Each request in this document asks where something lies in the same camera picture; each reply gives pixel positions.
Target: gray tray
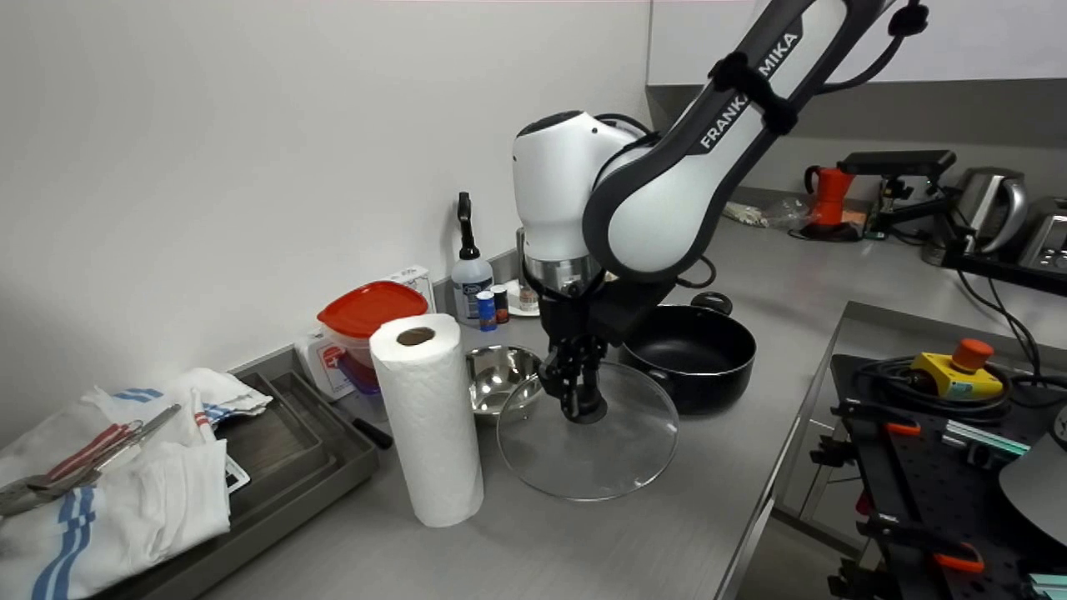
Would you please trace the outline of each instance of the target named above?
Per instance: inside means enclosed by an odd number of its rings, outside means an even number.
[[[378,471],[373,444],[351,425],[342,411],[306,384],[298,351],[279,351],[238,371],[238,378],[270,392],[272,404],[255,420],[221,425],[229,457],[249,472],[249,483],[229,497],[229,533],[122,581],[100,595],[198,595]]]

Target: electric kettle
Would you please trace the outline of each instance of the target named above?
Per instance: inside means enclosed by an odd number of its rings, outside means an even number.
[[[958,211],[968,229],[963,253],[997,253],[1027,222],[1025,175],[1001,167],[968,170]]]

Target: paper towel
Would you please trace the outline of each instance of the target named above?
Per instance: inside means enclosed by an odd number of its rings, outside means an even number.
[[[459,322],[446,312],[389,319],[370,335],[370,355],[418,520],[465,523],[479,511],[484,480]]]

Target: mug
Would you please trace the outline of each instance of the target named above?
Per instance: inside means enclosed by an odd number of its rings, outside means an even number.
[[[806,193],[813,193],[809,222],[838,228],[851,183],[855,183],[855,172],[847,172],[839,167],[806,167],[804,170],[804,185],[806,185]]]

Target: metal bowl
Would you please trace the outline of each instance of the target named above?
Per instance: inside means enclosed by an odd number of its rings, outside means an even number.
[[[519,348],[479,348],[468,352],[471,411],[478,417],[500,417],[514,398],[539,392],[539,360]]]

